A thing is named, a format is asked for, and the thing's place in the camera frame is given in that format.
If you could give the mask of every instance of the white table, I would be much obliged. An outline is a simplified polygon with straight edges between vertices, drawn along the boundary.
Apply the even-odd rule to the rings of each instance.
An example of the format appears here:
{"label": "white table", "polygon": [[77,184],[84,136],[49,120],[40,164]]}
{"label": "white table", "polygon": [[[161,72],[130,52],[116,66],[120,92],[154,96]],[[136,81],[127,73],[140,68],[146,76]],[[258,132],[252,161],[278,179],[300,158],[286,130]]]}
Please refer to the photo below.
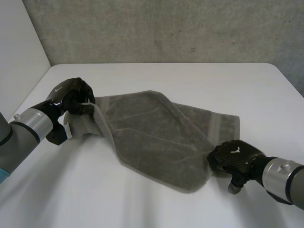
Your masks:
{"label": "white table", "polygon": [[[95,96],[144,90],[240,116],[241,139],[268,156],[304,164],[304,99],[270,64],[76,64],[52,67],[17,113],[58,83],[83,78]],[[237,195],[212,177],[183,194],[122,166],[110,144],[89,136],[55,146],[44,140],[0,185],[6,228],[302,228],[304,211],[279,204],[256,182]]]}

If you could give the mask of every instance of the robotic hand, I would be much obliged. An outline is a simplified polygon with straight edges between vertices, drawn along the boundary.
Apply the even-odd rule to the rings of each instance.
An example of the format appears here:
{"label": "robotic hand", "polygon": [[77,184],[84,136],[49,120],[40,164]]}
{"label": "robotic hand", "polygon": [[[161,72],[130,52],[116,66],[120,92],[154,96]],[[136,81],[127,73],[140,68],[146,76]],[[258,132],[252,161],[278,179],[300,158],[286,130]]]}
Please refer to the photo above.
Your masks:
{"label": "robotic hand", "polygon": [[304,209],[304,166],[294,161],[266,157],[241,140],[217,146],[208,157],[214,172],[232,175],[228,191],[237,194],[249,180],[256,180],[276,201]]}
{"label": "robotic hand", "polygon": [[47,99],[8,124],[0,113],[0,183],[8,177],[45,137],[60,145],[67,139],[58,118],[66,111],[92,114],[95,103],[92,88],[81,78],[71,78],[57,85]]}

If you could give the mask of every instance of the towel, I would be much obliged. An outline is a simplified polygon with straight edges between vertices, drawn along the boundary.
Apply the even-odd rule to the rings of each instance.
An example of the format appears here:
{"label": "towel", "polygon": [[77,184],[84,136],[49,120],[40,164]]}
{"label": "towel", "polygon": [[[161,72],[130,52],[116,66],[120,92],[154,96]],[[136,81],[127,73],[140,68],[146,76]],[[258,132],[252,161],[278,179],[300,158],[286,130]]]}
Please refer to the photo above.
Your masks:
{"label": "towel", "polygon": [[93,115],[66,113],[73,138],[106,137],[122,164],[182,192],[198,190],[212,175],[207,155],[239,139],[239,117],[171,102],[162,93],[96,97]]}

